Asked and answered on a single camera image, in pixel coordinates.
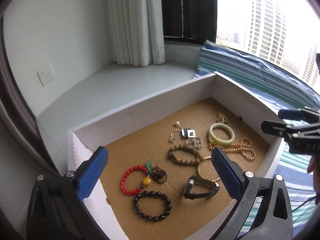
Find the sky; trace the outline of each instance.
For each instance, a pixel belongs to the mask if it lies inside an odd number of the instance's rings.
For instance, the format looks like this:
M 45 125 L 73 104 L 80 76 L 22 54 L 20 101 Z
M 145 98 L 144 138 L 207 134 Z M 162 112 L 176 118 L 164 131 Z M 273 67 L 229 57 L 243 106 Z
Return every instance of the sky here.
M 306 64 L 310 43 L 320 52 L 320 20 L 306 0 L 274 0 L 287 21 L 285 56 L 298 65 Z M 217 28 L 229 32 L 245 32 L 251 20 L 252 0 L 218 0 Z

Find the red beaded bracelet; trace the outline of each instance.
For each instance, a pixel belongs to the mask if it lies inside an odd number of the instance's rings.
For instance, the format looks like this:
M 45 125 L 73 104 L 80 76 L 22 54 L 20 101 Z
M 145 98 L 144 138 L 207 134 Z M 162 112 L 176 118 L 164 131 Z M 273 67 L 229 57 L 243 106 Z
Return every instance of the red beaded bracelet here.
M 135 190 L 133 191 L 128 191 L 125 187 L 124 187 L 124 183 L 127 179 L 127 177 L 130 175 L 131 172 L 133 171 L 143 171 L 145 174 L 146 174 L 146 177 L 143 179 L 142 181 L 142 186 L 141 187 L 138 187 L 136 188 Z M 151 178 L 150 178 L 150 174 L 149 174 L 149 171 L 147 168 L 143 167 L 143 166 L 134 166 L 132 168 L 130 168 L 123 176 L 122 180 L 121 180 L 121 191 L 126 194 L 126 195 L 136 195 L 137 193 L 139 193 L 145 186 L 148 186 L 149 184 L 151 183 Z

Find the black watch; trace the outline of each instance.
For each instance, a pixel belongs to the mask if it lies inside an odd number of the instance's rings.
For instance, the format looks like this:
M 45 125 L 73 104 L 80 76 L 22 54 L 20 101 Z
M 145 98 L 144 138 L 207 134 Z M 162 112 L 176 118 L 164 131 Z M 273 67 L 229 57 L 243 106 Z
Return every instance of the black watch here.
M 210 189 L 210 191 L 205 192 L 205 193 L 191 192 L 192 186 L 194 184 L 199 184 L 199 185 L 208 187 Z M 196 175 L 192 175 L 189 178 L 188 183 L 184 187 L 183 195 L 185 198 L 189 198 L 189 199 L 204 198 L 205 197 L 207 200 L 208 198 L 211 198 L 212 196 L 216 195 L 216 193 L 218 192 L 219 189 L 220 189 L 220 186 L 218 185 L 218 183 L 213 182 L 208 179 L 197 177 Z

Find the wall socket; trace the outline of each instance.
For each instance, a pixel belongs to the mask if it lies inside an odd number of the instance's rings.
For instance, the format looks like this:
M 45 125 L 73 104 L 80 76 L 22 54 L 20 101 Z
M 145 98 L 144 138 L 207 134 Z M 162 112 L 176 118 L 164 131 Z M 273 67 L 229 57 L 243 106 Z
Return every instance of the wall socket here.
M 37 71 L 38 77 L 42 86 L 47 84 L 50 80 L 54 78 L 53 70 L 51 64 L 43 64 Z

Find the striped fabric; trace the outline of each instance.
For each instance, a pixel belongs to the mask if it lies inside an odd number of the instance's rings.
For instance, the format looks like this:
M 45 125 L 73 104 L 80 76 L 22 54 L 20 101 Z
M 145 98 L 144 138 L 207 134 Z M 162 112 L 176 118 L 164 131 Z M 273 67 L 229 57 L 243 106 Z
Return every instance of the striped fabric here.
M 304 106 L 320 108 L 320 96 L 287 72 L 255 56 L 207 41 L 200 50 L 198 69 L 194 78 L 214 71 L 242 84 L 276 113 L 279 109 L 295 109 Z M 284 121 L 294 126 L 306 124 L 302 121 Z M 289 146 L 286 144 L 276 168 L 275 174 L 281 174 L 285 180 L 292 210 L 315 196 L 312 174 L 307 174 L 310 158 L 309 155 L 289 153 Z M 257 198 L 239 236 L 250 229 L 261 199 Z M 294 236 L 309 219 L 315 206 L 315 202 L 310 201 L 292 214 Z

